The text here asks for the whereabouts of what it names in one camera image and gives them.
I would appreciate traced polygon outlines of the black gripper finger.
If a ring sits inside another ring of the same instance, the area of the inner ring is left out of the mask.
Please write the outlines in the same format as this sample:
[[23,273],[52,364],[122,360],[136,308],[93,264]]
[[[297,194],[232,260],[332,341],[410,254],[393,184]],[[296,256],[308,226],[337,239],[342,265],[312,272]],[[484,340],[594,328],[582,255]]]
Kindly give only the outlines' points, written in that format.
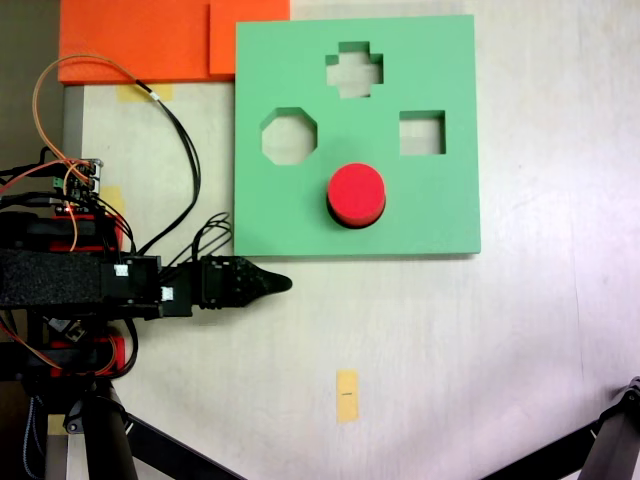
[[280,273],[260,268],[251,261],[246,261],[246,278],[252,286],[292,286],[292,280]]
[[291,288],[292,288],[291,283],[257,285],[251,290],[251,293],[249,294],[248,303],[251,304],[264,297],[287,292]]

